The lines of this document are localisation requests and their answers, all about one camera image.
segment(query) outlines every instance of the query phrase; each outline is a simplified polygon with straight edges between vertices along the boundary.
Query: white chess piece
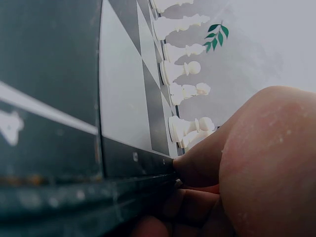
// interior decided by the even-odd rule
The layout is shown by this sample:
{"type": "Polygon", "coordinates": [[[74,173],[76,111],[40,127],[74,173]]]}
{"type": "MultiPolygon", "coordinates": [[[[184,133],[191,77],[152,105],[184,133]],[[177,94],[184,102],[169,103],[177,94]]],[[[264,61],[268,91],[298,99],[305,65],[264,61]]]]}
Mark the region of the white chess piece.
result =
{"type": "Polygon", "coordinates": [[[208,117],[186,121],[178,116],[172,116],[168,119],[169,132],[172,142],[181,142],[183,137],[190,132],[210,131],[215,129],[215,125],[208,117]]]}
{"type": "Polygon", "coordinates": [[[200,131],[200,132],[197,132],[197,131],[193,131],[193,132],[190,132],[188,135],[184,136],[182,141],[179,142],[179,146],[180,148],[187,148],[188,145],[195,141],[195,140],[198,140],[198,139],[205,139],[206,137],[208,137],[209,135],[211,135],[213,132],[215,132],[214,130],[212,131],[200,131]]]}
{"type": "Polygon", "coordinates": [[[24,127],[23,120],[17,112],[8,114],[0,111],[0,132],[11,146],[18,144],[19,131],[24,127]]]}
{"type": "Polygon", "coordinates": [[[164,13],[164,11],[174,5],[181,6],[184,3],[193,4],[194,0],[151,0],[153,8],[157,10],[158,13],[164,13]]]}
{"type": "Polygon", "coordinates": [[[164,85],[171,85],[179,76],[186,74],[198,74],[201,71],[200,63],[192,61],[184,65],[175,65],[167,60],[159,63],[162,82],[164,85]]]}
{"type": "Polygon", "coordinates": [[[206,23],[209,20],[208,16],[198,14],[191,17],[184,16],[183,19],[169,19],[163,16],[154,21],[153,25],[157,39],[164,40],[173,31],[186,31],[192,25],[201,26],[201,23],[206,23]]]}
{"type": "Polygon", "coordinates": [[[201,54],[203,51],[206,50],[206,47],[198,43],[195,43],[192,46],[186,45],[185,48],[178,48],[169,43],[166,43],[163,45],[162,50],[167,60],[170,63],[175,63],[179,58],[181,58],[184,55],[187,55],[189,57],[192,54],[201,54]]]}
{"type": "Polygon", "coordinates": [[[208,95],[211,91],[205,83],[194,85],[178,85],[173,83],[169,86],[170,98],[173,105],[180,105],[183,100],[189,99],[193,96],[208,95]]]}

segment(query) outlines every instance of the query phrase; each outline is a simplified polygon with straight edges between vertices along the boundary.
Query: skin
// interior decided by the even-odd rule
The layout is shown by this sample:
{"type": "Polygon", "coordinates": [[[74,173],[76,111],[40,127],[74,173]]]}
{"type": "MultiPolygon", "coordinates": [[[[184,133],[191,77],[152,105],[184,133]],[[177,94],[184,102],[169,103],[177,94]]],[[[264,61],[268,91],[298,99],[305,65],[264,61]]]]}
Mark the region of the skin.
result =
{"type": "Polygon", "coordinates": [[[316,236],[316,94],[259,91],[174,168],[186,189],[132,237],[316,236]]]}

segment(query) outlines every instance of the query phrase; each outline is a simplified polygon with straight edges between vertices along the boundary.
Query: chess board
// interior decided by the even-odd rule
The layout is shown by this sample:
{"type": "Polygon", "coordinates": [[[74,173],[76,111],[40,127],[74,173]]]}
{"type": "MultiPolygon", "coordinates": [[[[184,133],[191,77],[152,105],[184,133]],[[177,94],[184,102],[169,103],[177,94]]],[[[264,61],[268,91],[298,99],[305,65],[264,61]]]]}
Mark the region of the chess board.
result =
{"type": "Polygon", "coordinates": [[[183,151],[168,131],[177,108],[158,67],[157,12],[148,0],[70,2],[0,3],[0,176],[172,172],[183,151]],[[19,10],[31,20],[9,14],[19,10]]]}
{"type": "Polygon", "coordinates": [[[168,118],[176,115],[159,62],[164,59],[148,0],[104,0],[100,27],[101,131],[108,139],[172,158],[168,118]]]}

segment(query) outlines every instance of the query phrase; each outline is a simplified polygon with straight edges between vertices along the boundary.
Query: white stripe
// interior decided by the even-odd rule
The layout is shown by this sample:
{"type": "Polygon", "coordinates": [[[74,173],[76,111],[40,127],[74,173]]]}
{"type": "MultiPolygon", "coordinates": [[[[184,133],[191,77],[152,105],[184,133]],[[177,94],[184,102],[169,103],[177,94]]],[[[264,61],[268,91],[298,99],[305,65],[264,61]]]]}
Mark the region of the white stripe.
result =
{"type": "Polygon", "coordinates": [[[21,109],[44,118],[62,123],[64,125],[88,132],[98,134],[98,128],[78,118],[72,117],[60,110],[57,110],[43,102],[18,91],[17,89],[0,81],[0,101],[7,102],[21,109]]]}

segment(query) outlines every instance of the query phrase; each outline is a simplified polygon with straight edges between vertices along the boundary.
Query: white square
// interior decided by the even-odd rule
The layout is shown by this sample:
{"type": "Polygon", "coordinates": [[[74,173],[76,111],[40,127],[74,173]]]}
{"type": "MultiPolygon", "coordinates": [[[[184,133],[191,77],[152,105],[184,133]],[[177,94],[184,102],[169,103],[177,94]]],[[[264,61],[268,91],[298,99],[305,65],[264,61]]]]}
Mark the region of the white square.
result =
{"type": "Polygon", "coordinates": [[[156,59],[156,51],[154,45],[153,35],[148,27],[147,21],[144,14],[137,3],[137,14],[138,14],[138,27],[139,27],[139,38],[140,38],[140,50],[142,58],[155,79],[158,87],[160,88],[159,76],[158,76],[158,65],[156,59]]]}
{"type": "Polygon", "coordinates": [[[154,29],[154,16],[153,16],[153,13],[152,13],[152,10],[150,9],[149,7],[149,14],[150,14],[150,22],[152,24],[152,31],[153,31],[153,38],[154,38],[154,42],[157,46],[157,49],[158,49],[158,52],[160,54],[160,57],[163,59],[163,53],[162,53],[162,47],[161,47],[161,43],[160,41],[157,39],[157,36],[156,36],[156,33],[155,33],[155,29],[154,29]]]}
{"type": "Polygon", "coordinates": [[[152,150],[142,58],[107,0],[100,27],[102,135],[152,150]]]}

